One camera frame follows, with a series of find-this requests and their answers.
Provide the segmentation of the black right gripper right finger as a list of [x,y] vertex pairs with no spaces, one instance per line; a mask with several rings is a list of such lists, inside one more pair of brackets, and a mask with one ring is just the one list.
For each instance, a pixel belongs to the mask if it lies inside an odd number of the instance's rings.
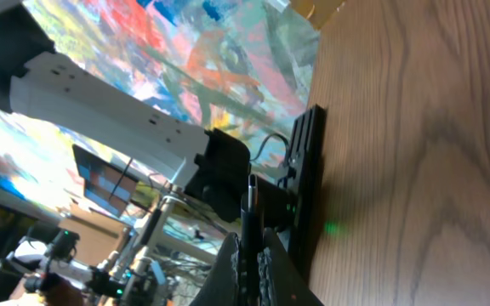
[[258,254],[261,306],[323,306],[305,284],[276,232],[268,228]]

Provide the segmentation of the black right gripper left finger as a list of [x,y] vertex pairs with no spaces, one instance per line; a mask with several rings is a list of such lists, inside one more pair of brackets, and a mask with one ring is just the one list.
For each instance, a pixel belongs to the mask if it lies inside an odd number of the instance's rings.
[[239,247],[236,233],[226,236],[207,279],[190,306],[239,304]]

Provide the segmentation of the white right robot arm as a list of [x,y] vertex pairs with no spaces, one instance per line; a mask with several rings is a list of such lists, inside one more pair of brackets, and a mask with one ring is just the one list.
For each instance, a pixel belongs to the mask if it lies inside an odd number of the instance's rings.
[[245,144],[102,82],[55,50],[22,2],[0,1],[0,110],[88,135],[136,160],[168,168],[172,184],[223,216],[242,217],[196,298],[201,305],[316,305],[297,266],[311,213],[326,112],[298,116],[270,183],[252,172]]

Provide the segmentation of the dark monitor screen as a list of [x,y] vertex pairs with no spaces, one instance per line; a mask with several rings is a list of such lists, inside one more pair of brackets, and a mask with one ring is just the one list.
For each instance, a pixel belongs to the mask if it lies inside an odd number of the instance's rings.
[[120,217],[139,180],[81,146],[72,146],[78,174],[84,179],[83,195],[115,217]]

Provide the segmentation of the colourful painted backdrop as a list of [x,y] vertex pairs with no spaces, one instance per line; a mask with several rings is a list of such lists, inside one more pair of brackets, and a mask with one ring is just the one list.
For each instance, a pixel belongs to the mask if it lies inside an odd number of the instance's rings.
[[[44,1],[27,10],[56,49],[89,73],[181,121],[218,128],[274,180],[305,110],[320,35],[267,1]],[[71,147],[128,157],[65,127],[0,111],[0,186],[48,205],[82,192]]]

